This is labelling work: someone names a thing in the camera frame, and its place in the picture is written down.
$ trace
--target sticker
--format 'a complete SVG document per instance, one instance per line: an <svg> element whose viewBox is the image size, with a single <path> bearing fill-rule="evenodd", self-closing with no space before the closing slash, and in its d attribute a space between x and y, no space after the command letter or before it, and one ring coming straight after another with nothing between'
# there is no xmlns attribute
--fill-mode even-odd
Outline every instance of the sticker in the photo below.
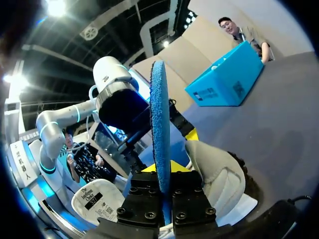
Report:
<svg viewBox="0 0 319 239"><path fill-rule="evenodd" d="M28 185L30 185L30 183L37 179L38 176L32 168L32 165L26 155L23 142L17 141L10 144L10 149L18 173L24 183L24 186L27 187Z"/></svg>
<svg viewBox="0 0 319 239"><path fill-rule="evenodd" d="M88 211L94 211L99 217L110 221L117 221L116 209L108 205L102 193L95 186L83 187L77 198Z"/></svg>
<svg viewBox="0 0 319 239"><path fill-rule="evenodd" d="M117 221L117 213L116 210L111 208L109 205L106 204L106 202L101 202L101 207L98 207L95 210L96 214L98 214L100 217L116 222Z"/></svg>

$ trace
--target black mount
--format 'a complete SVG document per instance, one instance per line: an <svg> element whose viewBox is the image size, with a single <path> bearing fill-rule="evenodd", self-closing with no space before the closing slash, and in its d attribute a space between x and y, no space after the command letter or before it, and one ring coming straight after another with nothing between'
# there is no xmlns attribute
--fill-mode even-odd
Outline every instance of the black mount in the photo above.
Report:
<svg viewBox="0 0 319 239"><path fill-rule="evenodd" d="M171 203L176 239L281 239L298 221L299 210L278 201L256 220L218 227L216 211L201 188L196 171L171 174ZM117 209L118 222L99 218L85 239L157 239L163 226L162 194L156 172L133 174L129 195Z"/></svg>

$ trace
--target black cable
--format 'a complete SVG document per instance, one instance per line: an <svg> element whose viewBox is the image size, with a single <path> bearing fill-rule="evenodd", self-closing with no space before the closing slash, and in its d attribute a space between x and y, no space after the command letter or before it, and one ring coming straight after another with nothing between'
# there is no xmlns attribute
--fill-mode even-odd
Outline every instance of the black cable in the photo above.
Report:
<svg viewBox="0 0 319 239"><path fill-rule="evenodd" d="M169 101L170 101L173 105L176 105L176 100L170 99Z"/></svg>
<svg viewBox="0 0 319 239"><path fill-rule="evenodd" d="M292 203L294 205L295 202L297 202L297 201L300 201L300 200L311 200L311 199L312 199L311 196L304 195L304 196L296 197L294 199L288 199L288 202Z"/></svg>

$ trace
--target bolt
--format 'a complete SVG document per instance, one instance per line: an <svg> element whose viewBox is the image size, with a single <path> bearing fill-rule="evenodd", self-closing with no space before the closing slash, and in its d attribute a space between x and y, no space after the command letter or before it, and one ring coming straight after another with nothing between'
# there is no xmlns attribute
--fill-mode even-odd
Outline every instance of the bolt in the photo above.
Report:
<svg viewBox="0 0 319 239"><path fill-rule="evenodd" d="M201 192L201 191L202 191L201 188L196 188L196 189L195 189L195 192L196 192L196 193L199 193L199 192Z"/></svg>
<svg viewBox="0 0 319 239"><path fill-rule="evenodd" d="M145 216L145 218L152 220L152 219L156 218L156 213L148 212L148 213L145 213L144 216Z"/></svg>
<svg viewBox="0 0 319 239"><path fill-rule="evenodd" d="M216 210L214 208L207 208L205 213L207 215L215 215L216 214Z"/></svg>
<svg viewBox="0 0 319 239"><path fill-rule="evenodd" d="M186 213L181 212L176 215L176 219L183 220L185 218L186 218Z"/></svg>
<svg viewBox="0 0 319 239"><path fill-rule="evenodd" d="M130 192L131 193L135 193L135 192L137 192L138 191L138 189L136 188L136 187L131 187L130 188Z"/></svg>
<svg viewBox="0 0 319 239"><path fill-rule="evenodd" d="M176 193L176 194L181 194L181 189L176 189L176 190L175 190L175 193Z"/></svg>
<svg viewBox="0 0 319 239"><path fill-rule="evenodd" d="M123 215L126 212L126 210L125 210L125 208L118 208L116 210L116 212L117 212L118 215Z"/></svg>

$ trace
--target man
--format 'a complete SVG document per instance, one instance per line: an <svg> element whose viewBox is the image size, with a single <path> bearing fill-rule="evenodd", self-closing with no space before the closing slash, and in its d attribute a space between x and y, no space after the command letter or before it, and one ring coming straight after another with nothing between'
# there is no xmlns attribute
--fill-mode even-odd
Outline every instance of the man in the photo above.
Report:
<svg viewBox="0 0 319 239"><path fill-rule="evenodd" d="M238 27L230 18L222 17L218 21L219 26L223 28L228 34L234 37L232 47L239 45L243 41L247 40L252 48L257 52L261 61L265 64L271 61L270 47L267 40L261 33L252 27Z"/></svg>
<svg viewBox="0 0 319 239"><path fill-rule="evenodd" d="M68 149L79 147L83 143L77 144L73 142L73 131L69 128L63 131L65 136L65 144ZM86 146L75 149L67 155L67 167L74 181L80 182L82 177L87 183L97 178L103 178L110 182L114 182L116 171L96 154L95 160L91 152Z"/></svg>

